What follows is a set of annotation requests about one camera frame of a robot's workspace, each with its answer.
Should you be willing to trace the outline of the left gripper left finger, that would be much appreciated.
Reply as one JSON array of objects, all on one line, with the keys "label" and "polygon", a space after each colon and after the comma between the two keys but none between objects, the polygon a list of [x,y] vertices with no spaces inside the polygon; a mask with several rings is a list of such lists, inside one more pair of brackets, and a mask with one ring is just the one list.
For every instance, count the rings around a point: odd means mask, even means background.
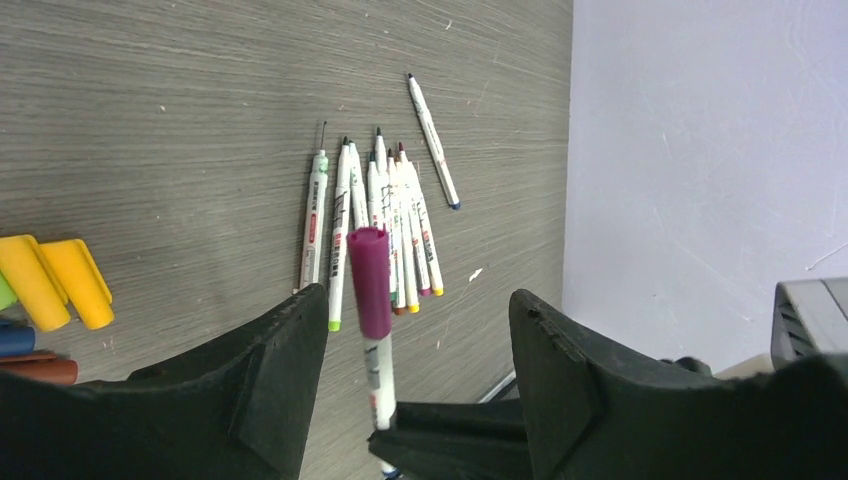
[{"label": "left gripper left finger", "polygon": [[296,479],[327,343],[326,290],[119,382],[1,377],[5,479]]}]

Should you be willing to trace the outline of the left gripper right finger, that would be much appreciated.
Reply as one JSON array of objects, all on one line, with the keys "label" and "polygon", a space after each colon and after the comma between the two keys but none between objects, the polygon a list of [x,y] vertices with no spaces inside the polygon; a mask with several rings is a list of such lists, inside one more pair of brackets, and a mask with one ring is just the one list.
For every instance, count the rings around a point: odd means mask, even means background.
[{"label": "left gripper right finger", "polygon": [[537,479],[843,479],[847,359],[719,380],[615,342],[520,289],[513,363]]}]

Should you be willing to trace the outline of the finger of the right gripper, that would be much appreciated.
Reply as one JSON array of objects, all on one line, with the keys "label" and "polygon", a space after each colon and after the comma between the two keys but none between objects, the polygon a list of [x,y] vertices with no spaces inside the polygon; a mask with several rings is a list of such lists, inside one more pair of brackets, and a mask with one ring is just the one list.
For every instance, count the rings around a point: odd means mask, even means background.
[{"label": "finger of the right gripper", "polygon": [[528,479],[517,399],[479,404],[400,402],[395,423],[368,439],[371,454],[407,479]]}]

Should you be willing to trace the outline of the red-brown pen cap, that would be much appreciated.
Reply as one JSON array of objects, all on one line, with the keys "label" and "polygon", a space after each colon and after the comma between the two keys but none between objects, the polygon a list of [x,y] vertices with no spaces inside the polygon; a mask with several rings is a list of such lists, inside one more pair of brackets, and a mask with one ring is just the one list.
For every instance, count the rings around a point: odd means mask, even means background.
[{"label": "red-brown pen cap", "polygon": [[73,385],[79,368],[75,361],[52,352],[1,358],[1,370],[29,379],[58,385]]}]

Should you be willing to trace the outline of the purple pen cap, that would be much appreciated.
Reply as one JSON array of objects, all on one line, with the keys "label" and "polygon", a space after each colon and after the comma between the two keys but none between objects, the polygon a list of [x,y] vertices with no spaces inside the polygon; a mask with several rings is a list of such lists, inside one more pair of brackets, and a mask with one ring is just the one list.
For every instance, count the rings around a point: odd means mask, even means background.
[{"label": "purple pen cap", "polygon": [[362,335],[381,340],[391,333],[388,234],[376,227],[347,235],[352,279]]}]

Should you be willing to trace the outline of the yellow pen cap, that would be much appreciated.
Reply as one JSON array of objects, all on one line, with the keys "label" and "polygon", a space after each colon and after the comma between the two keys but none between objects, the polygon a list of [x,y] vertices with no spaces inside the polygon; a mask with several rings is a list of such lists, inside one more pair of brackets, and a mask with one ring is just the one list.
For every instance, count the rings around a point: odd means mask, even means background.
[{"label": "yellow pen cap", "polygon": [[70,239],[40,247],[83,324],[89,330],[110,325],[113,296],[85,242]]}]

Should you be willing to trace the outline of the teal marker pen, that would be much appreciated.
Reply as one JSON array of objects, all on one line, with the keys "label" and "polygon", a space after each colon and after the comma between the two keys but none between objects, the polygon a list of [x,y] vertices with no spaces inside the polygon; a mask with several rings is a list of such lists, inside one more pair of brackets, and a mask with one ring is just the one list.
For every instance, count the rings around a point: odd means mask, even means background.
[{"label": "teal marker pen", "polygon": [[360,229],[370,225],[367,207],[365,180],[361,169],[361,159],[356,144],[348,143],[350,155],[350,189],[354,228]]}]

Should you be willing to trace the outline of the green-end marker pen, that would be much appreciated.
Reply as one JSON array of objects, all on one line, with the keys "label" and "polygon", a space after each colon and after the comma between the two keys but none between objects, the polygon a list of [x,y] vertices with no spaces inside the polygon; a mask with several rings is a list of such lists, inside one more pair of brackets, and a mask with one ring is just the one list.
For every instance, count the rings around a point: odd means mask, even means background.
[{"label": "green-end marker pen", "polygon": [[327,122],[322,124],[319,148],[312,161],[309,175],[306,215],[304,221],[303,249],[298,289],[320,280],[320,250],[323,236],[325,197],[328,183],[328,166],[324,148]]}]

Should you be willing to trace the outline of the navy blue pen cap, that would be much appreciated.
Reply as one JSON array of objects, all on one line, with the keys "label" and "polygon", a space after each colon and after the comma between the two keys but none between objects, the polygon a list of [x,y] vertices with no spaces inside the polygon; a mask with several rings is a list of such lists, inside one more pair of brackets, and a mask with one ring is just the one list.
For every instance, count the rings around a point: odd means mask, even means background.
[{"label": "navy blue pen cap", "polygon": [[2,322],[0,327],[0,356],[14,357],[31,354],[35,349],[36,332],[30,326]]}]

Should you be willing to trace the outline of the orange pen cap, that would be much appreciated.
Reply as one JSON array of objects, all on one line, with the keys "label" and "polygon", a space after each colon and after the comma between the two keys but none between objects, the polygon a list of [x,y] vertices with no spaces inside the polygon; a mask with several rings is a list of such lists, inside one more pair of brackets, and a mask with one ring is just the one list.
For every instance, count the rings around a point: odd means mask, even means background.
[{"label": "orange pen cap", "polygon": [[1,239],[1,273],[41,331],[55,331],[69,323],[67,294],[32,235]]}]

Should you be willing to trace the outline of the lime green pen cap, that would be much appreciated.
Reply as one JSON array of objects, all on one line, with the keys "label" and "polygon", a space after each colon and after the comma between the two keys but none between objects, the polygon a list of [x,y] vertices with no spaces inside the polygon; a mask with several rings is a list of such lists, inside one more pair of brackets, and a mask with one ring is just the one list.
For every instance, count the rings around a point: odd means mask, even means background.
[{"label": "lime green pen cap", "polygon": [[5,277],[0,274],[0,310],[5,310],[18,302],[18,297]]}]

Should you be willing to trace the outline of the blue-end marker pen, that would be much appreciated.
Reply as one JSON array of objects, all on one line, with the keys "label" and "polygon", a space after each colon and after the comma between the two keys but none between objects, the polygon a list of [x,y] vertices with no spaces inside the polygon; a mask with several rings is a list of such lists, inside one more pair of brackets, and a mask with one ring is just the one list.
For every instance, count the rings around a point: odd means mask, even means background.
[{"label": "blue-end marker pen", "polygon": [[459,210],[461,208],[461,201],[450,174],[443,145],[435,128],[432,114],[416,77],[412,73],[408,73],[407,81],[411,100],[440,179],[447,204],[451,209]]}]

